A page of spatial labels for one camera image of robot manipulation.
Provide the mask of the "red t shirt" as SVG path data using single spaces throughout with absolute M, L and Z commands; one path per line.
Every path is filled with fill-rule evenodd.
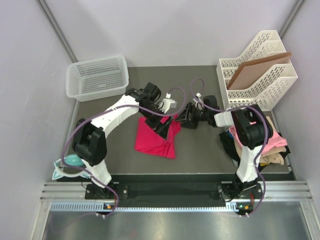
M 167 139 L 163 139 L 147 126 L 145 120 L 145 117 L 138 119 L 134 149 L 147 155 L 175 159 L 175 137 L 181 131 L 180 123 L 174 120 L 168 129 Z

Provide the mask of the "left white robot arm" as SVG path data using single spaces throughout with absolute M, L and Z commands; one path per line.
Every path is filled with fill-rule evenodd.
M 177 102 L 167 93 L 165 98 L 156 103 L 161 96 L 161 90 L 148 83 L 145 88 L 131 88 L 101 116 L 92 120 L 81 119 L 76 125 L 72 149 L 81 158 L 94 184 L 96 192 L 102 198 L 109 198 L 114 191 L 110 183 L 112 177 L 107 169 L 106 139 L 108 135 L 123 121 L 136 113 L 145 117 L 146 126 L 157 136 L 166 140 L 173 117 L 165 116 Z

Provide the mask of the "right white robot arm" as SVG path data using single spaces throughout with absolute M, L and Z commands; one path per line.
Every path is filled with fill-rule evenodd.
M 242 144 L 242 153 L 233 181 L 233 192 L 239 198 L 245 198 L 251 193 L 257 185 L 262 151 L 273 136 L 273 128 L 259 105 L 223 111 L 214 95 L 203 98 L 197 95 L 175 120 L 187 129 L 196 129 L 199 122 L 207 122 L 214 128 L 235 127 L 236 136 Z

